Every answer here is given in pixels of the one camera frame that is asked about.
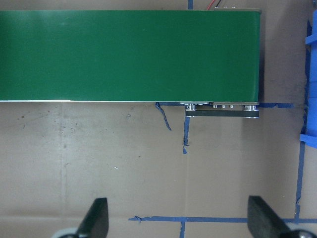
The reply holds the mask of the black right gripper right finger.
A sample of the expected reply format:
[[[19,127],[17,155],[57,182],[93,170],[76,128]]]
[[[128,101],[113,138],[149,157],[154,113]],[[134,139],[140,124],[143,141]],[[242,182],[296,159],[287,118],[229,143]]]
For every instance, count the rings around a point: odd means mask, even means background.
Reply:
[[[247,225],[254,238],[296,238],[292,231],[260,196],[249,196]]]

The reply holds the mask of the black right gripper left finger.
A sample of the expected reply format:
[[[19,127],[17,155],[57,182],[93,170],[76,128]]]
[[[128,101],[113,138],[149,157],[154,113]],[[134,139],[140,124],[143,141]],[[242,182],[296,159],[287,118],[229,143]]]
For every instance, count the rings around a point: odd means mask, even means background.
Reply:
[[[76,238],[106,238],[109,228],[107,198],[96,198],[78,227]]]

